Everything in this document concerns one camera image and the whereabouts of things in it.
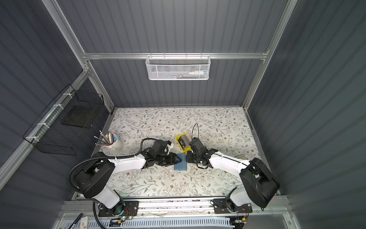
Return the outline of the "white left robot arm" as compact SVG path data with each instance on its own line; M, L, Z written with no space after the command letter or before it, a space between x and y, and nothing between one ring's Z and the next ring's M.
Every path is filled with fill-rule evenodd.
M107 185L110 177L120 172L147 169L154 165L167 167L182 162L171 151L172 146L171 141L144 138L136 154L107 156L98 152L70 169L67 184L75 192L103 204L107 209L123 209L122 197Z

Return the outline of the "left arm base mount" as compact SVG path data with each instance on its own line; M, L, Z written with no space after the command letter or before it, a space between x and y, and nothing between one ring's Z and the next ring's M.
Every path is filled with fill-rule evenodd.
M99 217L134 217L137 216L139 209L139 201L124 201L121 200L111 209L108 209L105 205L99 207Z

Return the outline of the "yellow plastic card tray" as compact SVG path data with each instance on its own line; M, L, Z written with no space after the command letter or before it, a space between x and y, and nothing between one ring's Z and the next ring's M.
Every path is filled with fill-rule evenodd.
M187 153L188 151L191 151L190 142L192 141L192 138L190 137L190 135L188 133L179 135L175 139L183 153Z

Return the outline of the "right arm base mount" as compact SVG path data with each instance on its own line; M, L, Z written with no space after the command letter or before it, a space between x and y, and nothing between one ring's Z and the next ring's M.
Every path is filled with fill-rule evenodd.
M253 212L250 204L236 206L227 198L215 198L210 201L210 204L213 206L215 214L239 213L247 215Z

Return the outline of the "blue leather card holder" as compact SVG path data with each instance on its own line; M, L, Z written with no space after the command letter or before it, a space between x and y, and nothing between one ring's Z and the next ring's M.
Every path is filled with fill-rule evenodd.
M175 158L174 170L187 171L187 158L185 153L177 154Z

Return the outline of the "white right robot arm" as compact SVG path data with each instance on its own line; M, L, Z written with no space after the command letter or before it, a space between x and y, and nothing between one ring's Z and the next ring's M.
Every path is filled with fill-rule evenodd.
M225 198L224 206L230 212L237 212L252 203L264 209L280 188L279 181L259 158L242 160L216 149L208 150L196 137L189 145L189 163L195 163L200 169L220 169L241 179L243 186L233 188Z

